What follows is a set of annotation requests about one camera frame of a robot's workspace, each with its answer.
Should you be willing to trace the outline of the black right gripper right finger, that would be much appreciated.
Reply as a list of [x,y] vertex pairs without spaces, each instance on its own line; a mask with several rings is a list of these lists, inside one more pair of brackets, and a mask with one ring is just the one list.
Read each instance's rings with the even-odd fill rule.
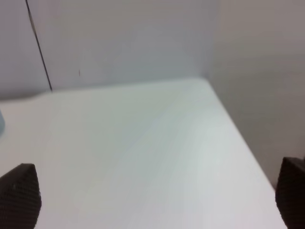
[[305,227],[305,161],[284,157],[275,189],[275,201],[289,229]]

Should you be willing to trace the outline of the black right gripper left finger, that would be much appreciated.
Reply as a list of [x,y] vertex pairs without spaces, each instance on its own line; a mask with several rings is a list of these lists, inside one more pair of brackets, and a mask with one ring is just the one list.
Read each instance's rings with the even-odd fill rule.
[[42,206],[34,164],[20,164],[0,177],[0,227],[33,229]]

